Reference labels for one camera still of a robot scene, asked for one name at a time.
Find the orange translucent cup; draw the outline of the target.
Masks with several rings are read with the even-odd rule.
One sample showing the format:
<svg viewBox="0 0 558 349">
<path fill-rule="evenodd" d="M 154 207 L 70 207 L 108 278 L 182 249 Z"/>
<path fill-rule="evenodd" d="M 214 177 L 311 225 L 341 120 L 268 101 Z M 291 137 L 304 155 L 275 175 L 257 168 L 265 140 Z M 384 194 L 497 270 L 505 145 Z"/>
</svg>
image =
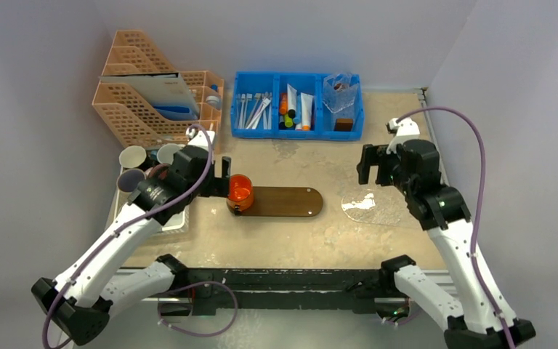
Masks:
<svg viewBox="0 0 558 349">
<path fill-rule="evenodd" d="M 254 203 L 251 180 L 244 174 L 234 174 L 229 182 L 227 205 L 234 212 L 244 212 Z"/>
</svg>

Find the clear glass toothbrush holder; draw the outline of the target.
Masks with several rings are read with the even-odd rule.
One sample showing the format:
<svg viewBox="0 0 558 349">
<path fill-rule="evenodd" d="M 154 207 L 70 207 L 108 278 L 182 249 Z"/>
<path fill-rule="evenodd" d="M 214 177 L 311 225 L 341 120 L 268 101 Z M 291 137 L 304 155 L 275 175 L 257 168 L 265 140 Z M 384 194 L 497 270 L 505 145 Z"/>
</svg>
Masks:
<svg viewBox="0 0 558 349">
<path fill-rule="evenodd" d="M 353 107 L 360 87 L 359 77 L 351 73 L 335 73 L 322 80 L 322 101 L 332 113 L 347 112 Z"/>
</svg>

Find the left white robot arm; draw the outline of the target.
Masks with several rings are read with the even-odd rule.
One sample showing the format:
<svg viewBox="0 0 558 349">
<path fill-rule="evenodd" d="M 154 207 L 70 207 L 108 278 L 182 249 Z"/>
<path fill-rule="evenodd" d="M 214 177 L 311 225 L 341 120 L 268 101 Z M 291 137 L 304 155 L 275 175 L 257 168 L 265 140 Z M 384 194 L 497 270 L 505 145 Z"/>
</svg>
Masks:
<svg viewBox="0 0 558 349">
<path fill-rule="evenodd" d="M 114 223 L 66 271 L 40 278 L 31 288 L 46 314 L 42 344 L 49 348 L 48 329 L 56 324 L 68 337 L 85 345 L 92 341 L 117 313 L 134 303 L 166 293 L 179 297 L 186 290 L 211 285 L 194 282 L 191 270 L 170 254 L 113 283 L 132 252 L 198 197 L 222 197 L 229 193 L 231 159 L 222 157 L 222 173 L 214 174 L 213 151 L 187 145 L 174 154 L 167 168 L 140 182 Z"/>
</svg>

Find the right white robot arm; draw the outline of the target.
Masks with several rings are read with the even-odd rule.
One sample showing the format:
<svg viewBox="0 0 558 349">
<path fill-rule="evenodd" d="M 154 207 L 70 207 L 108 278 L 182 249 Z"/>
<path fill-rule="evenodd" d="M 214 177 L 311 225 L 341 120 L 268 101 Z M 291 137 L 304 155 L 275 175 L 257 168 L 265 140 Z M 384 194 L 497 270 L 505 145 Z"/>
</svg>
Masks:
<svg viewBox="0 0 558 349">
<path fill-rule="evenodd" d="M 446 264 L 457 295 L 431 281 L 407 255 L 381 264 L 383 293 L 415 301 L 441 328 L 448 348 L 515 348 L 536 336 L 531 321 L 518 318 L 496 286 L 480 248 L 472 246 L 474 225 L 461 193 L 442 182 L 440 155 L 428 140 L 396 148 L 364 145 L 357 165 L 366 184 L 372 166 L 376 184 L 394 186 Z"/>
</svg>

